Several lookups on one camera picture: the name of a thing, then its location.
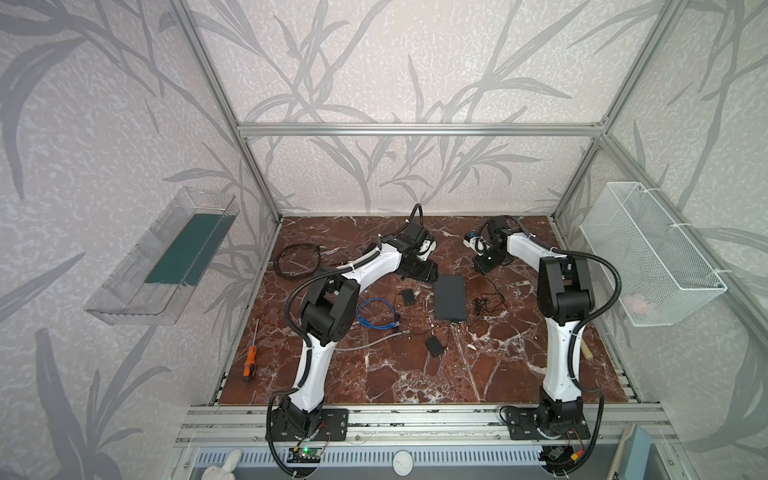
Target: white stuffed toy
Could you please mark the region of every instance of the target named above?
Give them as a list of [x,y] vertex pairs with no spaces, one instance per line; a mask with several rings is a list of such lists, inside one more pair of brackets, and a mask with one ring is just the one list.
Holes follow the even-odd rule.
[[237,467],[240,459],[243,457],[243,451],[235,449],[227,455],[227,460],[220,467],[211,466],[203,472],[202,480],[235,480],[235,474],[232,471]]

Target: gray cable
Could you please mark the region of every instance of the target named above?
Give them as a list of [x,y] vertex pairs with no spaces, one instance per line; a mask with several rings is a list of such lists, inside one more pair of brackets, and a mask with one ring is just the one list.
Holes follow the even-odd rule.
[[393,333],[392,335],[387,335],[387,336],[385,336],[385,337],[384,337],[384,338],[382,338],[382,339],[378,339],[378,340],[376,340],[375,342],[371,342],[371,343],[369,343],[368,345],[363,345],[363,346],[356,346],[356,347],[354,347],[354,348],[351,348],[351,349],[336,349],[336,351],[337,351],[337,352],[354,352],[355,350],[362,350],[362,349],[367,349],[368,347],[370,347],[370,346],[374,346],[375,344],[377,344],[377,343],[379,343],[379,342],[383,342],[383,341],[384,341],[384,340],[386,340],[386,339],[391,339],[391,338],[392,338],[392,337],[394,337],[394,336],[401,336],[401,335],[406,335],[406,334],[408,334],[408,333],[411,333],[411,331],[410,331],[410,330],[403,330],[402,332],[397,332],[397,333]]

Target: black power bank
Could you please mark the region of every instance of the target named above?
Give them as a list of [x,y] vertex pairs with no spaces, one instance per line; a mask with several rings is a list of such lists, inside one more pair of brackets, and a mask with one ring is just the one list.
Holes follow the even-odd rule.
[[467,298],[464,277],[441,274],[435,282],[435,319],[463,322],[467,320]]

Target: screwdriver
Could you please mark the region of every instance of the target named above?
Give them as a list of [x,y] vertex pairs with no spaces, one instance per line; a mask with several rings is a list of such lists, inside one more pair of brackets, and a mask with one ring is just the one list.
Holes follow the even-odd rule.
[[245,358],[245,366],[243,367],[243,381],[245,383],[253,380],[253,376],[256,374],[256,330],[259,328],[259,320],[256,321],[256,328],[253,329],[253,338],[250,341],[250,347],[248,347],[248,356]]

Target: round gauge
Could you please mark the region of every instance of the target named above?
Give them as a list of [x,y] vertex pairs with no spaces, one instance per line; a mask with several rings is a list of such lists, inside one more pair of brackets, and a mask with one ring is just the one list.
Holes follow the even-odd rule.
[[413,470],[413,457],[405,450],[400,450],[392,459],[392,467],[397,475],[404,477]]

